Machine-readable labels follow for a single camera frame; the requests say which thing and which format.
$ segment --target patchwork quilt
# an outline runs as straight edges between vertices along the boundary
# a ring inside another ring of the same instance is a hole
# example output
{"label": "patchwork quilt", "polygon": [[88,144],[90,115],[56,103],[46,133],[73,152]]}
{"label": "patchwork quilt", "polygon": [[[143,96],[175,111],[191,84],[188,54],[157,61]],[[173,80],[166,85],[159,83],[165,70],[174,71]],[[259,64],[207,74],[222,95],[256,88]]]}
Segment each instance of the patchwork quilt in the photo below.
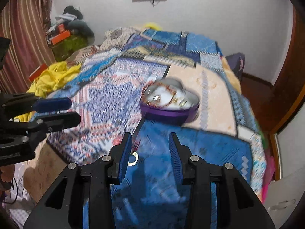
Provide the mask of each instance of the patchwork quilt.
{"label": "patchwork quilt", "polygon": [[[112,187],[119,228],[183,228],[189,187],[177,187],[173,180],[167,145],[173,131],[209,163],[233,163],[261,197],[266,160],[260,129],[223,63],[217,42],[203,35],[118,28],[106,33],[74,80],[49,96],[70,97],[70,110],[82,118],[78,127],[48,137],[67,162],[92,163],[120,143],[124,132],[133,134],[139,159],[128,166],[123,183]],[[173,127],[141,119],[142,89],[162,77],[180,79],[200,95],[195,121]]]}

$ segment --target purple container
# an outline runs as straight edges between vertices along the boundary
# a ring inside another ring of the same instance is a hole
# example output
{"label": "purple container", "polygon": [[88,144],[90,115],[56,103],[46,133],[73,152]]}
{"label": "purple container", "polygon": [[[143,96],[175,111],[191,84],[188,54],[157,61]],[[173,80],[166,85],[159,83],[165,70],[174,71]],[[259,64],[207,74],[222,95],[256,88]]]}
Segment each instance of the purple container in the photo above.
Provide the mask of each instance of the purple container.
{"label": "purple container", "polygon": [[185,110],[165,110],[150,107],[140,101],[140,109],[142,116],[147,120],[181,126],[184,123],[195,120],[199,104]]}

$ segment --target white door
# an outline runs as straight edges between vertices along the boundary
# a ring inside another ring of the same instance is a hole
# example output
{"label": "white door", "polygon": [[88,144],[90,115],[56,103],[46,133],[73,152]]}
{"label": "white door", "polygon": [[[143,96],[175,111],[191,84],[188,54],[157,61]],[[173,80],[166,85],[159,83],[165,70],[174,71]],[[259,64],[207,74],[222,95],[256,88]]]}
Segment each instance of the white door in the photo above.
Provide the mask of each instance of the white door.
{"label": "white door", "polygon": [[291,215],[305,191],[305,166],[271,183],[265,201],[276,229],[280,228]]}

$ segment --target red curtain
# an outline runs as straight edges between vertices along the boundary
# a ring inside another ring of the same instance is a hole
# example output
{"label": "red curtain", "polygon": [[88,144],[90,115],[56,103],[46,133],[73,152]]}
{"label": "red curtain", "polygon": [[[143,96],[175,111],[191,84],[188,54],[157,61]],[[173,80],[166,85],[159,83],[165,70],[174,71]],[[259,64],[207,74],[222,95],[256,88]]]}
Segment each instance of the red curtain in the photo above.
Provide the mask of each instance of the red curtain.
{"label": "red curtain", "polygon": [[51,5],[52,0],[10,0],[3,9],[0,36],[12,42],[0,71],[2,92],[25,92],[30,86],[29,75],[41,64],[55,62],[45,39]]}

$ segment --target metal screw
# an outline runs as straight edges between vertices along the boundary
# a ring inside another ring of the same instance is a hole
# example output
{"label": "metal screw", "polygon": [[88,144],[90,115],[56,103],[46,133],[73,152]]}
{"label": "metal screw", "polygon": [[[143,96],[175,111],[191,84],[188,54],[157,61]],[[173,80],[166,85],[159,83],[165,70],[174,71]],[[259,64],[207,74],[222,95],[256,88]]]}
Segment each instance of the metal screw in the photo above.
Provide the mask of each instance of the metal screw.
{"label": "metal screw", "polygon": [[111,156],[109,156],[109,155],[105,155],[105,156],[102,157],[102,160],[104,162],[108,162],[110,159],[111,159]]}
{"label": "metal screw", "polygon": [[22,141],[23,143],[26,143],[26,142],[29,141],[29,137],[23,136],[23,137],[21,138],[21,141]]}
{"label": "metal screw", "polygon": [[36,120],[36,123],[37,123],[37,124],[42,124],[42,123],[43,123],[43,120],[42,120],[42,119],[38,119],[38,120]]}
{"label": "metal screw", "polygon": [[69,163],[68,169],[74,169],[76,167],[76,163]]}
{"label": "metal screw", "polygon": [[197,161],[199,160],[199,157],[196,156],[196,155],[192,155],[192,156],[190,157],[190,159],[191,159],[193,162],[197,162]]}
{"label": "metal screw", "polygon": [[225,167],[226,167],[227,169],[233,169],[233,164],[231,164],[231,163],[226,163],[226,164],[225,164]]}

